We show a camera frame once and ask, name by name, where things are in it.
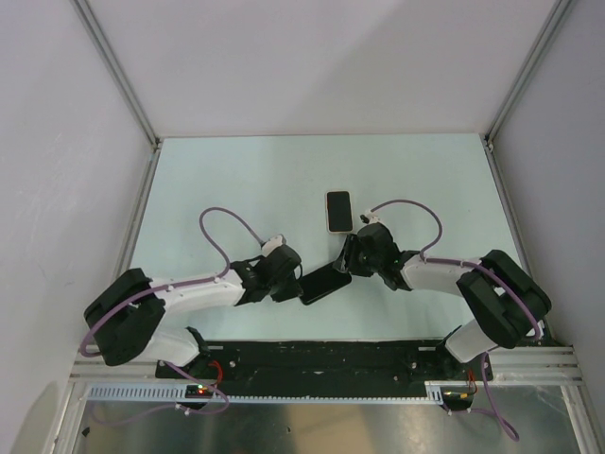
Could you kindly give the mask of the black phone case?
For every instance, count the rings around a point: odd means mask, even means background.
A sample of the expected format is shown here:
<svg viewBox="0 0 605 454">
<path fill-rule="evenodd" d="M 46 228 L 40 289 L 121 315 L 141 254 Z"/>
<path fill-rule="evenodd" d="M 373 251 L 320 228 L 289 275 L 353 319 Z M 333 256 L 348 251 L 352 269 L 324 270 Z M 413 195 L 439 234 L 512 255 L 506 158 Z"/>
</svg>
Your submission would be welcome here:
<svg viewBox="0 0 605 454">
<path fill-rule="evenodd" d="M 302 289 L 300 300 L 303 305 L 310 306 L 328 295 L 345 288 L 353 281 L 348 272 L 339 271 L 333 263 L 328 263 L 304 275 L 299 280 Z"/>
</svg>

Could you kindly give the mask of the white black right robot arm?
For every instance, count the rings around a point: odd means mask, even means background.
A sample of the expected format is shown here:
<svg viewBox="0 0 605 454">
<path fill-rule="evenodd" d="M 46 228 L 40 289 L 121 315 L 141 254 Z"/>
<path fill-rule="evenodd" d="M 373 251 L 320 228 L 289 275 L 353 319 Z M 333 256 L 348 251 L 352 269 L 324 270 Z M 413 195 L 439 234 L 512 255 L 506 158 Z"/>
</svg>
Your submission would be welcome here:
<svg viewBox="0 0 605 454">
<path fill-rule="evenodd" d="M 546 293 L 506 253 L 492 250 L 471 260 L 422 257 L 398 249 L 380 222 L 349 234 L 333 268 L 341 273 L 378 275 L 392 290 L 432 290 L 461 297 L 473 319 L 450 333 L 436 357 L 439 372 L 460 378 L 471 360 L 494 348 L 515 348 L 540 335 L 539 322 L 551 310 Z"/>
</svg>

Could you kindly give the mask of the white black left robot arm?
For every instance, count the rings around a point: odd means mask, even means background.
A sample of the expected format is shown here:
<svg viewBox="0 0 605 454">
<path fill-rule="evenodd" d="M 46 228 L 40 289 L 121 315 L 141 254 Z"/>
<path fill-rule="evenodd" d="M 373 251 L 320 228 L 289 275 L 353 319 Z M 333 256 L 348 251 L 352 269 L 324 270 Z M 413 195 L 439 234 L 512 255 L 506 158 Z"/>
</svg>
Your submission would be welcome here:
<svg viewBox="0 0 605 454">
<path fill-rule="evenodd" d="M 220 276 L 185 281 L 152 279 L 142 269 L 120 275 L 84 311 L 84 320 L 97 350 L 83 345 L 87 358 L 102 357 L 109 367 L 134 360 L 152 360 L 178 366 L 198 377 L 209 368 L 203 337 L 193 326 L 178 326 L 177 319 L 214 307 L 258 303 L 269 297 L 282 302 L 302 295 L 296 270 L 300 256 L 289 246 L 266 246 L 252 260 L 235 261 Z"/>
</svg>

